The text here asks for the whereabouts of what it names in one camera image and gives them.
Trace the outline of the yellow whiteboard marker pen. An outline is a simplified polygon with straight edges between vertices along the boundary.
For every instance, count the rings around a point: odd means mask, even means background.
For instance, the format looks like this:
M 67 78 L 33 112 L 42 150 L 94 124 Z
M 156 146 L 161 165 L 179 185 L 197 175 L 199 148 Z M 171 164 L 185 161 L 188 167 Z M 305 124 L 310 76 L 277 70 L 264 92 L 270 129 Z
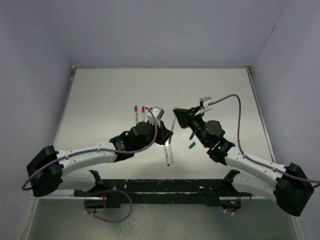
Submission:
M 176 122 L 176 116 L 173 115 L 173 121 L 172 121 L 171 128 L 170 128 L 170 131 L 172 132 L 172 135 L 168 139 L 168 145 L 171 145 L 172 137 L 173 137 L 173 134 L 174 134 L 175 122 Z

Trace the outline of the red whiteboard marker pen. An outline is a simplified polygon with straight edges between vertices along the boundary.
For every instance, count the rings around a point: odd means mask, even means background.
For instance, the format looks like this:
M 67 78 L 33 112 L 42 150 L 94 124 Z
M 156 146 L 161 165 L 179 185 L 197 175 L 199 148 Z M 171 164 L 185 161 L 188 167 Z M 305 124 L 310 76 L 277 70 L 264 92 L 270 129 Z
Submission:
M 142 114 L 142 122 L 145 122 L 145 106 L 141 107 L 141 114 Z

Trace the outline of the purple whiteboard marker pen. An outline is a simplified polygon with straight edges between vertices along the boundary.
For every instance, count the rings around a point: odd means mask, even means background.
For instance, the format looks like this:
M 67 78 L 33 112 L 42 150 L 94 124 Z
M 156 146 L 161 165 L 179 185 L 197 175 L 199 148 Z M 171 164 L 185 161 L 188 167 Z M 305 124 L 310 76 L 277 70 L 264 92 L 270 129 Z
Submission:
M 134 106 L 134 114 L 135 114 L 135 124 L 139 122 L 139 117 L 138 117 L 138 106 Z

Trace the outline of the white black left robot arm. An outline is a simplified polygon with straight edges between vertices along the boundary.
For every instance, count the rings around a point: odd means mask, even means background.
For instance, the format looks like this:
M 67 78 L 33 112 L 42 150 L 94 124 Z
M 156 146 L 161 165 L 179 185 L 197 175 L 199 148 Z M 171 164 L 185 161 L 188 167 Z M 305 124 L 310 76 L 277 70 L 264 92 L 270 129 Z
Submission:
M 98 196 L 103 191 L 98 173 L 90 170 L 77 175 L 76 171 L 127 160 L 153 144 L 165 145 L 173 134 L 163 121 L 156 124 L 141 121 L 130 130 L 96 146 L 61 151 L 55 150 L 52 145 L 46 146 L 26 166 L 26 182 L 30 187 L 24 184 L 22 189 L 31 190 L 35 197 L 44 197 L 63 189 L 81 190 Z

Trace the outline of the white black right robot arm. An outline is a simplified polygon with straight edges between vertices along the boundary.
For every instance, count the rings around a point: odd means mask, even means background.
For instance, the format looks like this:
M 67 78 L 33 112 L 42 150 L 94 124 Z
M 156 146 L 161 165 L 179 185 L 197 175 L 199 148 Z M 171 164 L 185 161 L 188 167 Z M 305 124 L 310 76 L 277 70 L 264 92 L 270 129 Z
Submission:
M 251 193 L 277 203 L 286 213 L 299 217 L 314 187 L 302 168 L 295 164 L 283 165 L 252 156 L 225 139 L 225 131 L 217 120 L 203 120 L 200 107 L 177 108 L 173 113 L 182 129 L 190 128 L 210 159 L 216 163 L 236 168 L 226 176 L 222 190 L 228 196 L 237 192 Z

